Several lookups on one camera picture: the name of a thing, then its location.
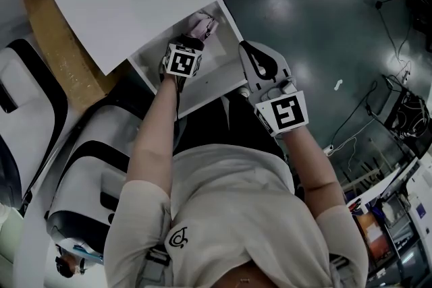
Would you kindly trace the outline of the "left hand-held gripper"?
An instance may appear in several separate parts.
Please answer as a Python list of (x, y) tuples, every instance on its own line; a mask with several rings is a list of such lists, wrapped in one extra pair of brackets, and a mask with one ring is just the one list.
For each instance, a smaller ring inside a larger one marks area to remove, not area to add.
[(164, 71), (179, 77), (193, 77), (199, 70), (204, 47), (199, 38), (177, 36), (168, 43), (162, 60)]

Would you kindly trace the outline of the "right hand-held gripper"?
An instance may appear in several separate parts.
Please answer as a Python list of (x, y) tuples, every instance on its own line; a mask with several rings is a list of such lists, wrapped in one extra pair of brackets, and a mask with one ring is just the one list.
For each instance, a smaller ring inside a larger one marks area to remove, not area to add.
[(304, 93), (295, 86), (288, 63), (272, 48), (249, 40), (239, 44), (249, 102), (271, 136), (308, 124)]

